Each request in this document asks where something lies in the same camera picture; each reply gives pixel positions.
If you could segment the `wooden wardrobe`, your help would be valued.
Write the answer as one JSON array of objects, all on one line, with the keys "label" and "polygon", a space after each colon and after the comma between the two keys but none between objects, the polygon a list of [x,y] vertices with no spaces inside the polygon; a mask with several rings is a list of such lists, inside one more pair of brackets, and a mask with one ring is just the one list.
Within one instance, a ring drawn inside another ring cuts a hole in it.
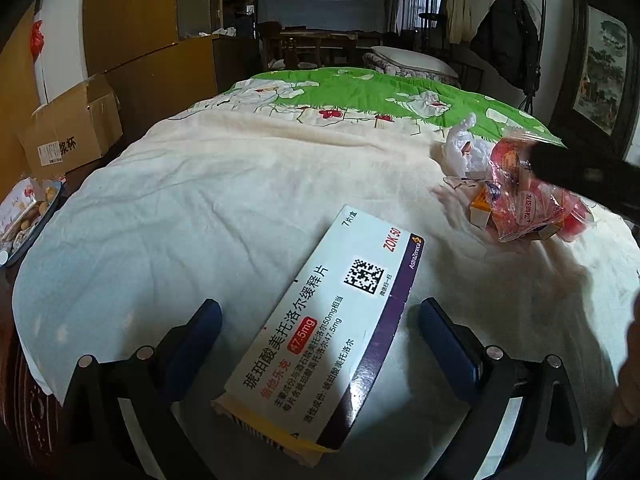
[{"label": "wooden wardrobe", "polygon": [[115,91],[127,141],[260,72],[232,0],[82,0],[87,70]]}]

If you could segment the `white plastic bag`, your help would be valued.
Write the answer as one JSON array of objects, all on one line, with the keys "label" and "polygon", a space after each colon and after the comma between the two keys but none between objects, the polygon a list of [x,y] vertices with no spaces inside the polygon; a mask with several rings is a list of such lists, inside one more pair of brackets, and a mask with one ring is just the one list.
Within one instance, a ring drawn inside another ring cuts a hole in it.
[{"label": "white plastic bag", "polygon": [[448,176],[473,180],[489,178],[490,155],[496,144],[473,134],[475,126],[476,115],[470,113],[450,128],[442,147]]}]

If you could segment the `clear red plastic bag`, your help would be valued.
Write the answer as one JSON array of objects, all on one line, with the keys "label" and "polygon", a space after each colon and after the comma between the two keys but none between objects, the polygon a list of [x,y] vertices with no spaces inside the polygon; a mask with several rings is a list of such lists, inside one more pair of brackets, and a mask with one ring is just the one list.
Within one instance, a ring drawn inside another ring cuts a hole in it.
[{"label": "clear red plastic bag", "polygon": [[524,237],[570,243],[592,227],[593,214],[575,194],[535,177],[530,151],[541,136],[506,128],[489,159],[489,203],[498,240]]}]

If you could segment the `white purple medicine box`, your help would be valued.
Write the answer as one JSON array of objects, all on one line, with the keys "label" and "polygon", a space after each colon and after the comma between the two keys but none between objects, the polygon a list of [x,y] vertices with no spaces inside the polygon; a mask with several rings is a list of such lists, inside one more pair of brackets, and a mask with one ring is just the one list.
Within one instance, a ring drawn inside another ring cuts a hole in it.
[{"label": "white purple medicine box", "polygon": [[307,467],[345,442],[405,311],[425,242],[345,206],[213,400]]}]

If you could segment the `framed landscape painting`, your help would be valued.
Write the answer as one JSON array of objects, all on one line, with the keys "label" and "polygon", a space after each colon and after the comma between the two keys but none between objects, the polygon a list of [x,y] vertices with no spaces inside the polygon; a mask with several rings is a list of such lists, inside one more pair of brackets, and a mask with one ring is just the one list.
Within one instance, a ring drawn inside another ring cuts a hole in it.
[{"label": "framed landscape painting", "polygon": [[552,133],[622,159],[639,114],[639,25],[629,0],[573,0],[570,50]]}]

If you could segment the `red hanging ornament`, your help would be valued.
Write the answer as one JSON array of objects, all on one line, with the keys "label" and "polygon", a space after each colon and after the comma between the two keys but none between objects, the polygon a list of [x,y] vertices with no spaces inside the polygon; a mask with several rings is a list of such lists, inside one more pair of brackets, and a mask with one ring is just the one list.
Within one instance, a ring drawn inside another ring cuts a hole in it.
[{"label": "red hanging ornament", "polygon": [[37,20],[32,23],[32,29],[29,36],[30,53],[32,54],[32,60],[35,61],[39,58],[39,55],[44,48],[44,36],[41,31],[42,21]]}]

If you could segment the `white pillow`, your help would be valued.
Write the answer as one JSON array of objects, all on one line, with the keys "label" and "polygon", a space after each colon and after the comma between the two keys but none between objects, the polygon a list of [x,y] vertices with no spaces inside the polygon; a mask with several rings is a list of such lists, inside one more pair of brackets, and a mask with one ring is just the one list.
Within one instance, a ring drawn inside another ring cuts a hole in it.
[{"label": "white pillow", "polygon": [[374,46],[371,50],[386,62],[398,67],[458,78],[458,73],[452,67],[431,55],[385,46]]}]

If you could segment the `brown cardboard box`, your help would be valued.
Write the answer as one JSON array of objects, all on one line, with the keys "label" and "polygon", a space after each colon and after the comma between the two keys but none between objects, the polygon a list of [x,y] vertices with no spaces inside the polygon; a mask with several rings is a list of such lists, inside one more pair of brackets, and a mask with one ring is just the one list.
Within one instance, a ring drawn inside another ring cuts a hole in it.
[{"label": "brown cardboard box", "polygon": [[35,110],[18,138],[30,174],[53,180],[103,157],[121,136],[117,96],[97,74]]}]

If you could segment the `blue plate with snacks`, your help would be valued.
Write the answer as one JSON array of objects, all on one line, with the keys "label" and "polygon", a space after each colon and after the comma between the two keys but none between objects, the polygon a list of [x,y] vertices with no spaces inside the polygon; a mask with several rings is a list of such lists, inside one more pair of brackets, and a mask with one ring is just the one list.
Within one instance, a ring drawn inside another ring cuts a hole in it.
[{"label": "blue plate with snacks", "polygon": [[1,266],[12,266],[52,217],[63,183],[24,178],[1,203]]}]

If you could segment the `black coat on rack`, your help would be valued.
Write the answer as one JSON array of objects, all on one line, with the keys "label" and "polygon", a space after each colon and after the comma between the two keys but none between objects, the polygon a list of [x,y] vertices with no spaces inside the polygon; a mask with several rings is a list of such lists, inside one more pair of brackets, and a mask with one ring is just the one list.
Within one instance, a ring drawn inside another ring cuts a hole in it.
[{"label": "black coat on rack", "polygon": [[540,41],[524,0],[494,0],[470,49],[511,86],[532,96],[539,88]]}]

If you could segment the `folded floral blanket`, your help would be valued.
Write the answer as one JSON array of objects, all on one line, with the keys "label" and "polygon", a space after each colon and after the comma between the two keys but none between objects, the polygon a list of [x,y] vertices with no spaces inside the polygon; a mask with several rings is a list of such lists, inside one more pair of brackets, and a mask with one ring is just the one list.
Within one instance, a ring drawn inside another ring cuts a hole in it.
[{"label": "folded floral blanket", "polygon": [[449,84],[450,86],[460,88],[457,76],[442,74],[435,72],[434,70],[429,70],[428,68],[402,67],[398,64],[387,61],[385,58],[382,58],[382,56],[373,52],[365,53],[362,56],[362,62],[369,70],[375,70],[380,74],[396,77],[429,79],[440,82],[441,84]]}]

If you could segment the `orange long box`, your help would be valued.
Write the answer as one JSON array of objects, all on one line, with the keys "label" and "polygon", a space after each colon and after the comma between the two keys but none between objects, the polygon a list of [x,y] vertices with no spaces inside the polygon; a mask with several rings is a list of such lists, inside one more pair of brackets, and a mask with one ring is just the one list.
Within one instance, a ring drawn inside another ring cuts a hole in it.
[{"label": "orange long box", "polygon": [[484,182],[470,205],[470,221],[473,226],[485,229],[491,215],[501,205],[501,190],[494,182]]}]

